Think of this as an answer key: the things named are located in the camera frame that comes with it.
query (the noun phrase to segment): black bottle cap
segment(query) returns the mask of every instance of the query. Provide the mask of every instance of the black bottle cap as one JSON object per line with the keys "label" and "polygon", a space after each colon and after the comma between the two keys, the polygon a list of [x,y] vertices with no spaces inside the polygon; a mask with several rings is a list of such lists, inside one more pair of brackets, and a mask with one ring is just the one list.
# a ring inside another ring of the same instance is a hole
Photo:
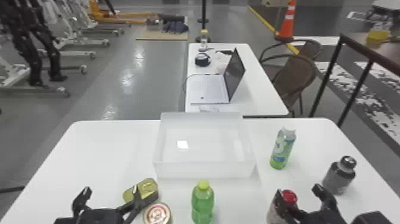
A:
{"label": "black bottle cap", "polygon": [[348,169],[353,169],[357,165],[357,161],[350,155],[343,156],[340,163]]}

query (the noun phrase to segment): shiny floor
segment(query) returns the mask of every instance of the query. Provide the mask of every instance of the shiny floor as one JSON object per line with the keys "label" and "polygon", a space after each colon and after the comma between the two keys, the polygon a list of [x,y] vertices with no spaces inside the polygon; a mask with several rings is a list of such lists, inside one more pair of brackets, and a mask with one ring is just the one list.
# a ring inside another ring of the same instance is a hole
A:
{"label": "shiny floor", "polygon": [[[97,39],[109,38],[111,46],[69,48],[98,52],[95,60],[63,59],[64,65],[85,63],[89,69],[84,76],[66,73],[69,78],[62,85],[71,92],[70,98],[0,95],[3,111],[0,116],[0,188],[26,184],[67,128],[78,120],[159,119],[164,111],[184,110],[181,85],[186,73],[188,44],[193,42],[200,28],[196,22],[201,15],[199,1],[180,1],[180,4],[169,0],[135,1],[135,5],[128,0],[114,2],[115,8],[122,11],[188,16],[189,41],[136,41],[135,37],[142,29],[137,26],[125,27],[126,34],[118,38],[91,35]],[[210,1],[207,28],[213,42],[248,43],[255,55],[259,55],[275,41],[246,4],[240,0]],[[287,49],[283,47],[271,54],[284,52]],[[0,50],[0,54],[13,63],[23,63],[10,43]],[[319,84],[317,79],[303,94],[305,114],[310,110]],[[336,121],[342,108],[344,103],[328,89],[317,115]],[[400,194],[397,173],[400,159],[354,113],[349,113],[343,131]],[[17,196],[18,193],[0,195],[0,217]]]}

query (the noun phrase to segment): wheel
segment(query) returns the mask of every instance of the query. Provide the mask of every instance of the wheel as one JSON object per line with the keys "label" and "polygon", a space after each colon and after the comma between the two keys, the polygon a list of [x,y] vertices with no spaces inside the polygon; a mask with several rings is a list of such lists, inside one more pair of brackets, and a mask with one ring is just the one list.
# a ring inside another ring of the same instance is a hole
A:
{"label": "wheel", "polygon": [[79,69],[80,69],[80,73],[81,73],[81,74],[86,74],[86,73],[88,72],[88,67],[87,67],[87,65],[85,65],[85,64],[82,64],[82,65],[79,67]]}
{"label": "wheel", "polygon": [[45,50],[39,49],[37,51],[37,53],[39,54],[39,57],[41,57],[41,58],[46,57],[46,51]]}
{"label": "wheel", "polygon": [[68,98],[71,96],[71,94],[62,86],[57,88],[57,92],[63,94],[65,98]]}
{"label": "wheel", "polygon": [[96,59],[96,53],[90,53],[89,57],[90,59]]}
{"label": "wheel", "polygon": [[103,47],[106,48],[106,47],[110,46],[110,42],[108,40],[104,40],[102,45],[103,45]]}

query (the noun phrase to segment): green bottle cap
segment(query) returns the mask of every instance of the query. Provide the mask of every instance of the green bottle cap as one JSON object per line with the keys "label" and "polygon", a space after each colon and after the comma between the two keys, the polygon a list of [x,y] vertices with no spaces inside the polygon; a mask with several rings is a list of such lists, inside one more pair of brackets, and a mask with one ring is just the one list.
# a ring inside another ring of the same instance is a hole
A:
{"label": "green bottle cap", "polygon": [[209,183],[208,180],[201,179],[199,182],[197,182],[197,187],[200,190],[205,191],[205,190],[208,190],[210,188],[210,183]]}

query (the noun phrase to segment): brown chair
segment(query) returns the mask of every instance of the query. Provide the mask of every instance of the brown chair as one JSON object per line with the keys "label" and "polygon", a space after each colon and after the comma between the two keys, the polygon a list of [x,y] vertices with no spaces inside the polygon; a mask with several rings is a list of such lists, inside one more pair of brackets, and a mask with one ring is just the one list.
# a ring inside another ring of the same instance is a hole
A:
{"label": "brown chair", "polygon": [[273,77],[274,85],[287,109],[295,117],[292,107],[300,98],[301,92],[315,79],[316,67],[313,61],[302,55],[281,54],[260,60],[261,65],[277,58],[288,58],[283,66]]}
{"label": "brown chair", "polygon": [[[314,40],[309,40],[309,39],[297,39],[292,42],[305,42],[303,47],[299,50],[299,54],[301,56],[305,56],[307,58],[312,59],[313,61],[321,54],[322,52],[322,45]],[[260,58],[258,59],[261,63],[261,60],[264,56],[264,54],[277,46],[285,45],[287,43],[277,43],[275,45],[269,46],[266,49],[264,49],[260,55]],[[275,75],[284,67],[284,66],[278,66],[274,64],[261,64],[265,72],[268,74],[271,80],[274,79]],[[299,95],[299,105],[300,105],[300,114],[303,115],[303,99],[301,97],[301,94]]]}

